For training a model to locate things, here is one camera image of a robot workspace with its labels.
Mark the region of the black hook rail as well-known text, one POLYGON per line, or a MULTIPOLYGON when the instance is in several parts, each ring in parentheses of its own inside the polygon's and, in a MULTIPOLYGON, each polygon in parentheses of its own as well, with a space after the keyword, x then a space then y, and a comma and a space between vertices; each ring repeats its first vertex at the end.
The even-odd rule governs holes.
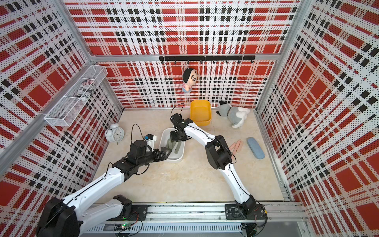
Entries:
POLYGON ((195 61, 254 61, 255 55, 201 55, 201 56, 160 56, 160 62, 195 62, 195 61))

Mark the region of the grey plush dog toy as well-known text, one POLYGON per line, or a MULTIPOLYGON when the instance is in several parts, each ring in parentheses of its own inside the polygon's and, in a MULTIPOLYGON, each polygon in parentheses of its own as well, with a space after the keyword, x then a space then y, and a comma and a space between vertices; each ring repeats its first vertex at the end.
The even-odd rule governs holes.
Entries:
POLYGON ((227 118, 231 122, 232 128, 241 128, 250 113, 250 109, 232 106, 225 101, 219 101, 216 113, 223 118, 227 118))

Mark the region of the cartoon boy doll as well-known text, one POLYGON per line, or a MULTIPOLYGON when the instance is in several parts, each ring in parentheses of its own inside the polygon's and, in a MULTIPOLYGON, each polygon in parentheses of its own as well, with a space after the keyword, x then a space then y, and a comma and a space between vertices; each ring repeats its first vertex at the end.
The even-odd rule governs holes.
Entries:
POLYGON ((193 68, 185 69, 182 75, 183 83, 182 90, 185 93, 190 93, 192 91, 192 87, 198 81, 197 70, 193 68))

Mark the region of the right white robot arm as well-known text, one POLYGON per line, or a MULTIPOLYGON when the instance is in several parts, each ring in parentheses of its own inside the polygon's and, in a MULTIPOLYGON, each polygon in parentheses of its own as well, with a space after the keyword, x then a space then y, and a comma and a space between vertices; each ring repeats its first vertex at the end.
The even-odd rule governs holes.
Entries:
POLYGON ((268 220, 265 207, 248 192, 239 178, 232 159, 234 154, 230 151, 224 137, 204 131, 191 119, 183 119, 178 113, 173 114, 170 121, 174 127, 174 130, 170 132, 171 140, 184 142, 193 139, 204 146, 209 164, 223 175, 230 187, 235 199, 235 207, 241 217, 268 220))

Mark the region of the white storage box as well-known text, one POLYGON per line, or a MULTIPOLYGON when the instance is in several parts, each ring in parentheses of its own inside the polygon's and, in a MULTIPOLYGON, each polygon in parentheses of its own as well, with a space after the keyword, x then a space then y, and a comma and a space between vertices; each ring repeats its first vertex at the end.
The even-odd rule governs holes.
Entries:
POLYGON ((167 128, 163 131, 159 148, 166 147, 172 150, 166 162, 178 163, 184 157, 185 142, 175 142, 171 140, 170 132, 174 131, 173 128, 167 128))

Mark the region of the striped can in basket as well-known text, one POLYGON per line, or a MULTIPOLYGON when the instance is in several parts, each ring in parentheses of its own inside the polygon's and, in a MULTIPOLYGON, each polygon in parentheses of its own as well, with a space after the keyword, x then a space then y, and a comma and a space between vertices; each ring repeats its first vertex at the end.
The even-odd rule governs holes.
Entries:
POLYGON ((80 84, 76 97, 81 101, 87 101, 92 98, 92 94, 95 87, 94 80, 83 80, 80 84))

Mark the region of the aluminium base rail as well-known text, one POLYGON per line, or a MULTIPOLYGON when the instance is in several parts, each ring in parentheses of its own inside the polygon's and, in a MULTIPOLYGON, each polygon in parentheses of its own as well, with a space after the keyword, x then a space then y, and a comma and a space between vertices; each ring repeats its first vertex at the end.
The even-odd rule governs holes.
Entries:
POLYGON ((244 215, 232 202, 136 203, 133 215, 90 228, 86 236, 142 237, 164 234, 235 234, 238 237, 310 237, 298 202, 261 202, 244 215))

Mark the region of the yellow storage box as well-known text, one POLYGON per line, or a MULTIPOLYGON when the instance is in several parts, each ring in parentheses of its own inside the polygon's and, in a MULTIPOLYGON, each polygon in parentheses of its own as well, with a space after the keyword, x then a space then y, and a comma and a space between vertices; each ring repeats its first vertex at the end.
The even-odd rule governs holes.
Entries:
POLYGON ((207 100, 194 100, 190 104, 190 119, 197 126, 207 126, 212 119, 211 104, 207 100))

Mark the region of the white alarm clock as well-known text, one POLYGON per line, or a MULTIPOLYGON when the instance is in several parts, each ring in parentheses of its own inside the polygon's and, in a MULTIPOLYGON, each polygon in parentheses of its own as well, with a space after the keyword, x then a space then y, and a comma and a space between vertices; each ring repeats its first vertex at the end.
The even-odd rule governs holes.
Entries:
POLYGON ((120 127, 118 123, 113 123, 110 127, 105 131, 105 137, 108 142, 118 144, 124 139, 124 129, 120 127))

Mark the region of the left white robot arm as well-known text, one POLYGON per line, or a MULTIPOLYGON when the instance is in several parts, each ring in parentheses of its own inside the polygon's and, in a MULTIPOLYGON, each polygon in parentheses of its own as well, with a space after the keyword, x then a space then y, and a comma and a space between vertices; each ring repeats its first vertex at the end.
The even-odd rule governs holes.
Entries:
POLYGON ((142 166, 167 160, 172 150, 153 149, 147 141, 131 143, 127 155, 113 163, 105 174, 63 199, 49 200, 40 217, 38 237, 79 237, 90 228, 120 216, 131 201, 117 195, 109 202, 92 207, 102 196, 138 173, 142 166))

